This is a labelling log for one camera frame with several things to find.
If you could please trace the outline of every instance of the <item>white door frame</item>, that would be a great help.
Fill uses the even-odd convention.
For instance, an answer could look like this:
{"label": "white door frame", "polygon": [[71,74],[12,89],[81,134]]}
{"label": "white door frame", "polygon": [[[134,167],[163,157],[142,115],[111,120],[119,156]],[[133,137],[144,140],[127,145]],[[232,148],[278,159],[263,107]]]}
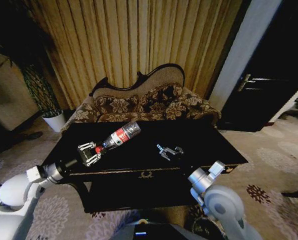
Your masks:
{"label": "white door frame", "polygon": [[282,0],[252,0],[209,98],[222,110]]}

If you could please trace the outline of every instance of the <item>potted plant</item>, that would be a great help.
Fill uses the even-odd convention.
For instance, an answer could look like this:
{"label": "potted plant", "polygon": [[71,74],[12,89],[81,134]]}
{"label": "potted plant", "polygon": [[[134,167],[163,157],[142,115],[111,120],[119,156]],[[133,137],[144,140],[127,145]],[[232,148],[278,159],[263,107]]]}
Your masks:
{"label": "potted plant", "polygon": [[49,36],[31,17],[21,0],[0,0],[0,54],[17,65],[42,118],[59,132],[65,117],[51,85],[44,77],[43,64],[48,64],[45,47],[51,47]]}

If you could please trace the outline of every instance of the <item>black table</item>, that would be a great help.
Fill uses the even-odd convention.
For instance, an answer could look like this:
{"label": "black table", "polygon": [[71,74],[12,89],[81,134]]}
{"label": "black table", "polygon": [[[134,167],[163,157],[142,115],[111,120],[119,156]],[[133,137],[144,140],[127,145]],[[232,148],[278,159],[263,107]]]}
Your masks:
{"label": "black table", "polygon": [[[211,125],[201,120],[163,120],[138,121],[139,135],[109,151],[91,167],[84,166],[77,146],[103,141],[124,124],[72,124],[43,163],[77,159],[61,183],[75,187],[86,213],[195,204],[191,184],[175,163],[159,155],[157,144],[181,147],[185,161],[205,171],[217,160],[225,164],[224,174],[247,163]],[[92,182],[89,191],[84,182]]]}

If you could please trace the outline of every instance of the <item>bottle cap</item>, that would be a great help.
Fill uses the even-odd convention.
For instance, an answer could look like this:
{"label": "bottle cap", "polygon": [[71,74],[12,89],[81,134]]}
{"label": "bottle cap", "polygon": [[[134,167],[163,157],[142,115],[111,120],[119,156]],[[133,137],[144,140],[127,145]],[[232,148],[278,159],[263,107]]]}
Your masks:
{"label": "bottle cap", "polygon": [[100,153],[104,148],[102,146],[96,146],[95,147],[95,152],[98,154]]}

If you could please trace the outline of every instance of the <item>white wall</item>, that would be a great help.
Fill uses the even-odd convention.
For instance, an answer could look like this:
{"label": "white wall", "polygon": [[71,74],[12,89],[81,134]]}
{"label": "white wall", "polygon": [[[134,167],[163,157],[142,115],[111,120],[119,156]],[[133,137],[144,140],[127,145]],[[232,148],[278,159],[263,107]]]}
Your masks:
{"label": "white wall", "polygon": [[[6,59],[0,55],[0,63]],[[13,130],[38,112],[20,70],[6,62],[0,67],[0,124]]]}
{"label": "white wall", "polygon": [[212,90],[210,104],[222,110],[282,0],[252,0]]}

